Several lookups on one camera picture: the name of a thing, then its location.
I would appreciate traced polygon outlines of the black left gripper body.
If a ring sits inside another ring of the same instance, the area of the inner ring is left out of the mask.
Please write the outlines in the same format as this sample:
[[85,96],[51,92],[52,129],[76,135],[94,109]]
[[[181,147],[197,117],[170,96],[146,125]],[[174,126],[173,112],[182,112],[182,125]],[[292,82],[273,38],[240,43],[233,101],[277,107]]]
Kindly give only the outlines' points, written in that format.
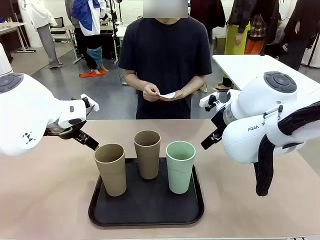
[[44,137],[60,137],[63,140],[75,139],[79,140],[81,133],[81,128],[85,125],[85,122],[76,123],[66,129],[58,125],[58,122],[55,121],[48,125],[43,134]]

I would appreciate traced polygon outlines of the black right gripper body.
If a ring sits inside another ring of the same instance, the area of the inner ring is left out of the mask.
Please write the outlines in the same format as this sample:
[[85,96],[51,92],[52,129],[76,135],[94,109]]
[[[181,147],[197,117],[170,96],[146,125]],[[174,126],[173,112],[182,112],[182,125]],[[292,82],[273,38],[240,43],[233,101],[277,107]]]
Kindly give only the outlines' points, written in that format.
[[228,120],[225,120],[225,107],[220,108],[216,111],[216,113],[211,118],[211,122],[215,125],[216,130],[212,132],[214,137],[221,137],[223,135],[224,130],[229,124]]

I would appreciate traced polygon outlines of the person's left hand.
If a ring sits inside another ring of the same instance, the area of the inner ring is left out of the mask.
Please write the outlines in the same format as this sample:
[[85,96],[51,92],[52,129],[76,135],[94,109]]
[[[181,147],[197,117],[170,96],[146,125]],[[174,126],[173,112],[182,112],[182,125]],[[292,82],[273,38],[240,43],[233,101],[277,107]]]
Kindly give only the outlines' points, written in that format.
[[175,92],[174,97],[172,98],[172,100],[175,101],[175,100],[184,99],[184,98],[186,98],[187,96],[189,96],[192,93],[193,93],[193,91],[189,90],[187,88],[183,88],[183,89],[177,90]]

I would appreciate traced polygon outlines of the person's right hand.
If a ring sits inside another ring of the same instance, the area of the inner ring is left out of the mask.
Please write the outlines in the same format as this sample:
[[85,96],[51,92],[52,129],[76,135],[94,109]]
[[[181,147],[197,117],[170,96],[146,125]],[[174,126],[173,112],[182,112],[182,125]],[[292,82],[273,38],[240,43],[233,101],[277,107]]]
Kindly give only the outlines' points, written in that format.
[[147,82],[143,87],[143,98],[149,102],[155,102],[160,99],[160,91],[158,87]]

